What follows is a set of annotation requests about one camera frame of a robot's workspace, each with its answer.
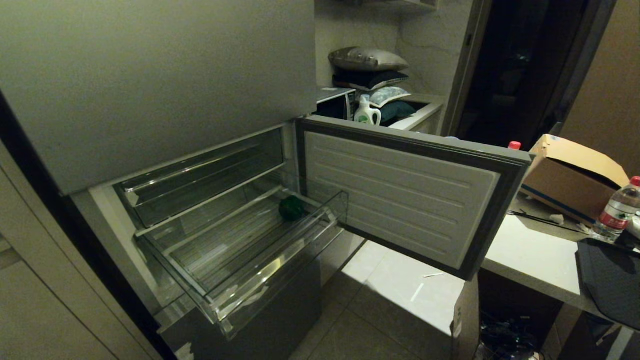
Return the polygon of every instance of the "microwave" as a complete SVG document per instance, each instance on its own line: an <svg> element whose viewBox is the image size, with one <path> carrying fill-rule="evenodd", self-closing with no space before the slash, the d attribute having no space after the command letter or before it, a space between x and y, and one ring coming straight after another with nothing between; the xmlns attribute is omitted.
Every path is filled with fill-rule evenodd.
<svg viewBox="0 0 640 360"><path fill-rule="evenodd" d="M317 111L314 115L353 121L355 112L355 89L317 88Z"/></svg>

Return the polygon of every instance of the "transparent drawer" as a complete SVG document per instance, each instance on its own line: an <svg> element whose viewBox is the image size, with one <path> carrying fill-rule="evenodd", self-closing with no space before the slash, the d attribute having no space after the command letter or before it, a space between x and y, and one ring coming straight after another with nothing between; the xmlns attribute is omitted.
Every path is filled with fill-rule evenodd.
<svg viewBox="0 0 640 360"><path fill-rule="evenodd" d="M233 143L115 186L138 227L163 220L284 162L279 129Z"/></svg>
<svg viewBox="0 0 640 360"><path fill-rule="evenodd" d="M273 172L138 241L232 338L331 244L347 208L340 190Z"/></svg>

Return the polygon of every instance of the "red label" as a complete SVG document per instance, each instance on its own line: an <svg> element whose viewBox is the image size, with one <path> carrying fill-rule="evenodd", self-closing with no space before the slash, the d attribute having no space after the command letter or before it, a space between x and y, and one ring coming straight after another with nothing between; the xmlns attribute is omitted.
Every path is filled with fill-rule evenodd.
<svg viewBox="0 0 640 360"><path fill-rule="evenodd" d="M624 230L629 223L629 220L617 219L612 217L611 215L603 212L600 214L600 218L598 219L601 223L605 224L608 227L612 227L618 230Z"/></svg>

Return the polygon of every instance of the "open freezer door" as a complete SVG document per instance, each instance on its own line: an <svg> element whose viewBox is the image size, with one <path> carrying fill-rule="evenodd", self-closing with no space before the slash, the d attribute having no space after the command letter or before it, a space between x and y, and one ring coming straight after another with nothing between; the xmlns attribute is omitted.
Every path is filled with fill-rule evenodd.
<svg viewBox="0 0 640 360"><path fill-rule="evenodd" d="M349 193L348 231L465 280L531 164L523 151L326 117L297 120L296 137L301 176Z"/></svg>

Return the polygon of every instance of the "pillow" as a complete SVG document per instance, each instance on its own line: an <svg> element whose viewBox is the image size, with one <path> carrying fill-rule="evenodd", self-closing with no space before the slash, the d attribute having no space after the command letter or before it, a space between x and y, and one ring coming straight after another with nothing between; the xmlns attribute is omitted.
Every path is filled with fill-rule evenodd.
<svg viewBox="0 0 640 360"><path fill-rule="evenodd" d="M409 67L400 56L388 51L365 47L345 47L329 54L336 67L352 71L403 70Z"/></svg>
<svg viewBox="0 0 640 360"><path fill-rule="evenodd" d="M396 101L383 106L380 109L380 114L380 117L382 118L380 123L384 124L396 117L407 117L413 115L415 114L415 109L404 101Z"/></svg>
<svg viewBox="0 0 640 360"><path fill-rule="evenodd" d="M409 77L397 71L357 72L342 71L333 76L333 84L343 88L373 91L400 83Z"/></svg>
<svg viewBox="0 0 640 360"><path fill-rule="evenodd" d="M384 105L398 100L402 97L411 96L408 91L395 86L388 86L386 88L378 89L371 94L371 106L381 108Z"/></svg>

